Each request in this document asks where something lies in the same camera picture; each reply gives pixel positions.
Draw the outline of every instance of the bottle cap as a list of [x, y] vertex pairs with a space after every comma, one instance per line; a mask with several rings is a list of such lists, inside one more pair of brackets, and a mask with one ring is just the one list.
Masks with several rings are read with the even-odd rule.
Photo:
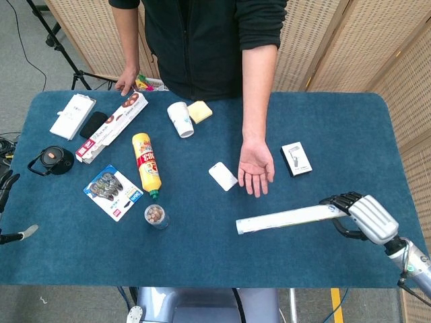
[[151, 191], [150, 191], [150, 196], [151, 196], [154, 200], [157, 200], [157, 198], [159, 197], [159, 190], [151, 190]]

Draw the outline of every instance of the blue table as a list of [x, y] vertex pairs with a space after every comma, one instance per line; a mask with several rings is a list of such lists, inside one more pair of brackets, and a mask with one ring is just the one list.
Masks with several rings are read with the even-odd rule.
[[[234, 174], [239, 158], [241, 99], [209, 102], [213, 116], [180, 139], [167, 107], [180, 98], [147, 93], [147, 107], [90, 164], [45, 178], [27, 163], [49, 145], [75, 152], [49, 133], [57, 111], [76, 92], [37, 95], [28, 112], [12, 168], [4, 232], [37, 223], [29, 239], [0, 246], [0, 283], [194, 287], [394, 287], [399, 270], [380, 246], [347, 240], [330, 221], [239, 236], [235, 220], [316, 205], [350, 190], [371, 194], [398, 220], [400, 234], [425, 249], [386, 104], [375, 94], [274, 93], [267, 143], [275, 182], [260, 199], [238, 185], [224, 192], [208, 174], [223, 162]], [[118, 92], [85, 92], [107, 114], [123, 102]], [[83, 192], [112, 164], [140, 186], [131, 138], [147, 132], [162, 179], [159, 203], [171, 218], [158, 231], [143, 218], [148, 195], [117, 223]], [[291, 178], [279, 152], [301, 141], [313, 171]]]

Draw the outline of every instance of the man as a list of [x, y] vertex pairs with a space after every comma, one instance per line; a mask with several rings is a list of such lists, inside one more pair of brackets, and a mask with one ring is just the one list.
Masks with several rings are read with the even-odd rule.
[[[125, 56], [115, 87], [125, 96], [139, 72], [139, 0], [109, 0]], [[275, 170], [265, 142], [286, 0], [143, 0], [145, 36], [163, 82], [192, 100], [239, 96], [244, 116], [238, 181], [268, 193]]]

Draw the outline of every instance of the mustard bottle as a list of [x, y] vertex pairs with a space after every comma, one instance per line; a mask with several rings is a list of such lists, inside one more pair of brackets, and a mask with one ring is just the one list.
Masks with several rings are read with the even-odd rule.
[[159, 177], [150, 137], [146, 133], [137, 133], [132, 138], [132, 145], [135, 150], [142, 188], [149, 192], [150, 196], [156, 200], [159, 197], [159, 188], [162, 185], [162, 181]]

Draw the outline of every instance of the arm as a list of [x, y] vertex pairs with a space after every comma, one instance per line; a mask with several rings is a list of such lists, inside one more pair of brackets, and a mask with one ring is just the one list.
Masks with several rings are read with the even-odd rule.
[[236, 0], [244, 108], [238, 181], [256, 197], [260, 197], [261, 189], [268, 193], [268, 182], [275, 174], [265, 135], [285, 6], [286, 0]]
[[[114, 2], [118, 1], [110, 1], [111, 5], [115, 5]], [[119, 31], [121, 46], [123, 47], [125, 57], [123, 74], [115, 84], [116, 89], [122, 90], [122, 96], [125, 96], [130, 91], [131, 87], [135, 85], [136, 76], [139, 73], [138, 11], [137, 4], [136, 7], [132, 5], [126, 7], [126, 9], [112, 6], [112, 13], [114, 14], [115, 24]]]
[[244, 118], [238, 180], [247, 192], [268, 193], [274, 178], [274, 162], [265, 142], [269, 96], [273, 84], [277, 47], [265, 45], [242, 52], [242, 91]]

